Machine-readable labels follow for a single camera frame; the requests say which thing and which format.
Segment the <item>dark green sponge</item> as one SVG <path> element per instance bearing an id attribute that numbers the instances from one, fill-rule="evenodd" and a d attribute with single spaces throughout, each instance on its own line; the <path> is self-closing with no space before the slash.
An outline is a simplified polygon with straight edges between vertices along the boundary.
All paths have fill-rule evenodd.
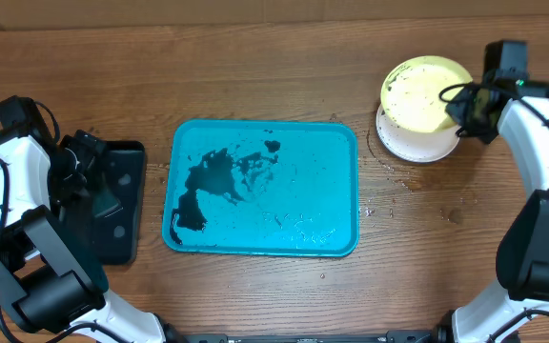
<path id="1" fill-rule="evenodd" d="M 107 217 L 121 209 L 120 200 L 110 188 L 91 192 L 91 213 L 95 218 Z"/>

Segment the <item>white plate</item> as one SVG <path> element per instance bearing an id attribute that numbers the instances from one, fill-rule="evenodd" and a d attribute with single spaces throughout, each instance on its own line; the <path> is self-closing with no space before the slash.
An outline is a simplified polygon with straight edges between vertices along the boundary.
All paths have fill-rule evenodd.
<path id="1" fill-rule="evenodd" d="M 414 163 L 432 163 L 448 156 L 458 145 L 456 128 L 422 133 L 399 127 L 379 106 L 376 133 L 383 146 L 394 156 Z"/>

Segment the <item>green rimmed plate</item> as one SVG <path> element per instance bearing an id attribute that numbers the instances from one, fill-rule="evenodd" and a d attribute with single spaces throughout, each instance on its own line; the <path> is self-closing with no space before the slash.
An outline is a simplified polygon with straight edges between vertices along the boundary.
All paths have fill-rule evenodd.
<path id="1" fill-rule="evenodd" d="M 457 123 L 446 112 L 440 92 L 472 81 L 469 71 L 456 61 L 435 55 L 415 57 L 386 76 L 380 103 L 385 114 L 403 129 L 419 133 L 444 131 Z"/>

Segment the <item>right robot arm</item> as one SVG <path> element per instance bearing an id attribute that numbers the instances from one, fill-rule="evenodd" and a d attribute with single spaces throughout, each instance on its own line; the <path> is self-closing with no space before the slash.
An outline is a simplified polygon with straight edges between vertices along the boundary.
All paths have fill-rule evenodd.
<path id="1" fill-rule="evenodd" d="M 433 342 L 516 342 L 518 330 L 549 317 L 549 83 L 503 79 L 466 83 L 446 103 L 460 134 L 485 143 L 500 136 L 527 195 L 499 243 L 496 280 L 467 305 L 447 313 Z"/>

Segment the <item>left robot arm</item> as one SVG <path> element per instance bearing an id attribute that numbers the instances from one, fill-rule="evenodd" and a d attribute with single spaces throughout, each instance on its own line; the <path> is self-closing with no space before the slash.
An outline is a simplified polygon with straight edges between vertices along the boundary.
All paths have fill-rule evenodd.
<path id="1" fill-rule="evenodd" d="M 0 327 L 99 342 L 172 342 L 157 314 L 109 285 L 136 257 L 146 154 L 136 141 L 84 131 L 60 144 L 0 131 Z"/>

